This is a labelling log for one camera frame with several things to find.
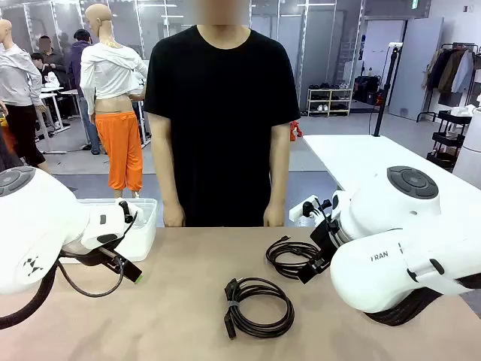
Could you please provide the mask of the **person's left hand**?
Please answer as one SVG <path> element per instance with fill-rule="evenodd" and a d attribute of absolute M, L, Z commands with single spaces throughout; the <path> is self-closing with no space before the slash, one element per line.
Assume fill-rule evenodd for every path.
<path fill-rule="evenodd" d="M 263 222 L 265 227 L 284 226 L 285 205 L 282 202 L 269 202 L 265 209 Z"/>

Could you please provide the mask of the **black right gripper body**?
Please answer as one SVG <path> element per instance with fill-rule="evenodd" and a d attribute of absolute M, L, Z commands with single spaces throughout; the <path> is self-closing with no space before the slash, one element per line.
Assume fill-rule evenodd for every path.
<path fill-rule="evenodd" d="M 335 238 L 339 231 L 336 220 L 323 220 L 311 233 L 310 238 L 319 247 L 314 256 L 315 264 L 329 264 L 340 244 Z"/>

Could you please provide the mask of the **person's right hand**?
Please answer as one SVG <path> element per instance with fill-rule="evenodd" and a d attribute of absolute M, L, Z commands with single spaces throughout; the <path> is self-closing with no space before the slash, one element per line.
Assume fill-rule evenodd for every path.
<path fill-rule="evenodd" d="M 184 227 L 185 213 L 178 203 L 163 203 L 163 223 L 165 227 Z"/>

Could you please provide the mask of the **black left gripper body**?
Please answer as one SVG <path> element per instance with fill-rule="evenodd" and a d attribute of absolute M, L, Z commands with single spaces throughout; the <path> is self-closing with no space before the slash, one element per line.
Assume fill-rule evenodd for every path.
<path fill-rule="evenodd" d="M 105 247 L 100 247 L 98 250 L 104 257 L 102 263 L 109 269 L 124 269 L 124 257 L 122 255 Z"/>

